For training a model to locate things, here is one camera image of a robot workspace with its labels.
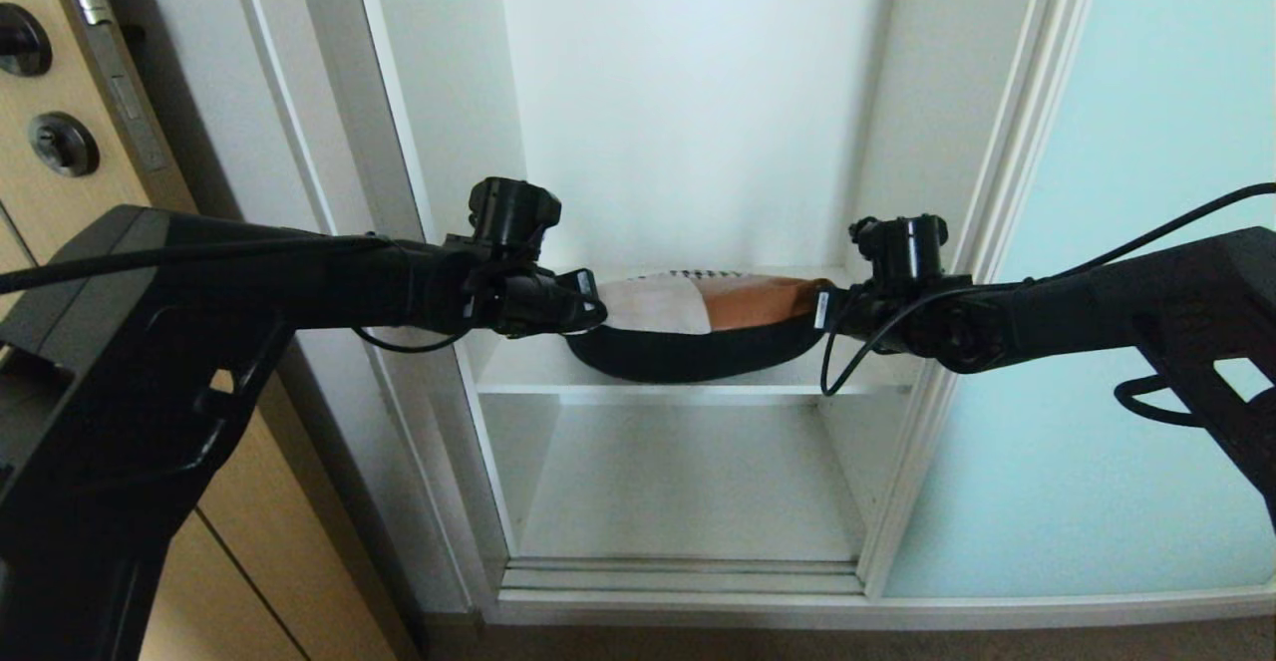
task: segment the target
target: door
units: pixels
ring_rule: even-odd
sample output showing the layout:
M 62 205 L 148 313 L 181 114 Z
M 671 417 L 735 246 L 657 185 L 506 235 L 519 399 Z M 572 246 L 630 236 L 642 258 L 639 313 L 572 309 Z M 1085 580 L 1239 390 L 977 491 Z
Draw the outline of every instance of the door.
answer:
M 119 203 L 197 212 L 108 0 L 0 3 L 0 269 L 47 262 Z M 416 658 L 371 569 L 271 380 L 172 541 L 142 657 Z

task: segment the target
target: white cabinet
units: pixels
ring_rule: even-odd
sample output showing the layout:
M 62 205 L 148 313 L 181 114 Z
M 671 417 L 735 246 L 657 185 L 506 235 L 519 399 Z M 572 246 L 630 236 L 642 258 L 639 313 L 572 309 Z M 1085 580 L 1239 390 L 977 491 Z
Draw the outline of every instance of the white cabinet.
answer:
M 995 271 L 1085 1 L 365 4 L 427 234 L 463 230 L 484 176 L 521 176 L 563 200 L 550 269 L 845 287 L 865 273 L 846 227 L 870 214 L 938 212 L 949 265 Z M 833 374 L 856 347 L 838 339 Z M 458 496 L 471 522 L 491 500 L 504 549 L 471 593 L 505 609 L 879 593 L 952 380 L 873 356 L 826 399 L 822 355 L 638 385 L 561 338 L 462 339 L 450 394 L 477 453 L 453 464 L 489 489 Z M 484 544 L 482 526 L 462 536 Z

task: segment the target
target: cable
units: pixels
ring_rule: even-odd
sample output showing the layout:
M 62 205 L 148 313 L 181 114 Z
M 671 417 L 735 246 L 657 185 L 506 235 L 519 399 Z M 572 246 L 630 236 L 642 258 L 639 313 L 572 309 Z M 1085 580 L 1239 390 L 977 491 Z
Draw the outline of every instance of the cable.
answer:
M 389 342 L 383 342 L 383 339 L 373 337 L 371 334 L 367 333 L 367 330 L 362 328 L 350 328 L 350 329 L 355 330 L 355 334 L 357 334 L 360 339 L 364 339 L 364 342 L 371 345 L 373 347 L 385 348 L 385 351 L 398 352 L 401 355 L 421 355 L 424 352 L 436 352 L 439 351 L 439 348 L 452 347 L 453 345 L 457 343 L 457 339 L 461 339 L 462 337 L 464 337 L 464 334 L 470 333 L 470 330 L 459 330 L 457 334 L 452 334 L 452 337 L 443 339 L 443 342 L 439 343 L 422 345 L 420 347 L 404 347 L 402 345 L 392 345 Z
M 1067 276 L 1086 273 L 1088 271 L 1095 269 L 1095 267 L 1105 265 L 1108 264 L 1108 262 L 1115 260 L 1115 258 L 1128 255 L 1129 253 L 1133 253 L 1134 249 L 1143 248 L 1146 246 L 1146 244 L 1155 242 L 1156 240 L 1160 240 L 1166 235 L 1170 235 L 1171 232 L 1183 228 L 1184 226 L 1194 223 L 1194 221 L 1199 221 L 1201 217 L 1211 216 L 1213 214 L 1213 212 L 1221 211 L 1221 208 L 1229 205 L 1234 205 L 1235 203 L 1240 203 L 1242 200 L 1248 200 L 1249 198 L 1257 198 L 1258 194 L 1276 194 L 1276 182 L 1262 182 L 1258 185 L 1248 185 L 1248 188 L 1235 189 L 1235 191 L 1225 194 L 1221 198 L 1213 198 L 1213 200 L 1205 203 L 1205 205 L 1193 208 L 1193 211 L 1185 212 L 1185 214 L 1175 217 L 1174 219 L 1168 221 L 1168 223 L 1162 226 L 1157 226 L 1156 230 L 1152 230 L 1151 232 L 1145 235 L 1139 235 L 1139 237 L 1136 237 L 1134 240 L 1127 244 L 1122 244 L 1120 248 L 1111 249 L 1111 251 L 1109 253 L 1102 253 L 1102 255 L 1094 258 L 1092 260 L 1082 262 L 1082 264 L 1079 265 L 1071 267 L 1069 269 L 1059 274 L 1050 276 L 1050 278 L 1045 279 L 1060 279 L 1065 278 Z M 846 384 L 846 380 L 850 379 L 852 371 L 855 371 L 857 366 L 860 366 L 861 361 L 864 361 L 864 359 L 869 355 L 869 352 L 872 352 L 873 348 L 877 347 L 882 342 L 882 339 L 884 339 L 886 336 L 891 333 L 892 329 L 894 329 L 900 323 L 902 323 L 902 320 L 905 320 L 907 315 L 916 313 L 917 310 L 920 310 L 920 308 L 924 308 L 930 302 L 937 301 L 938 299 L 958 297 L 962 293 L 970 293 L 970 292 L 986 292 L 986 290 L 1011 290 L 1014 287 L 1020 287 L 1021 285 L 1023 283 L 971 285 L 970 287 L 940 290 L 940 292 L 929 293 L 925 297 L 916 299 L 911 304 L 900 308 L 900 311 L 889 316 L 889 319 L 883 325 L 880 325 L 880 328 L 874 330 L 873 336 L 869 337 L 869 339 L 866 339 L 864 346 L 859 348 L 855 356 L 851 357 L 851 361 L 847 362 L 846 369 L 842 370 L 842 374 L 837 376 L 837 380 L 835 380 L 833 387 L 829 387 L 828 364 L 833 355 L 833 338 L 837 337 L 835 329 L 838 329 L 841 323 L 845 320 L 845 316 L 851 308 L 851 304 L 847 304 L 846 306 L 842 308 L 842 313 L 838 315 L 837 322 L 833 324 L 832 328 L 833 330 L 831 330 L 831 333 L 828 334 L 828 343 L 826 343 L 824 346 L 824 361 L 822 362 L 819 370 L 820 393 L 824 394 L 824 397 L 832 397 L 837 394 L 838 389 L 842 389 L 842 385 Z
M 291 240 L 269 240 L 254 242 L 182 244 L 179 248 L 140 249 L 137 253 L 115 253 L 82 258 L 80 260 L 55 262 L 45 267 L 28 267 L 0 276 L 0 293 L 22 292 L 46 285 L 57 285 L 75 279 L 111 273 L 124 273 L 142 267 L 177 265 L 186 262 L 225 260 L 225 258 L 251 258 L 258 255 L 277 255 L 278 253 L 305 251 L 305 249 L 329 249 L 329 251 L 360 251 L 360 249 L 385 248 L 390 244 L 379 237 L 305 237 Z

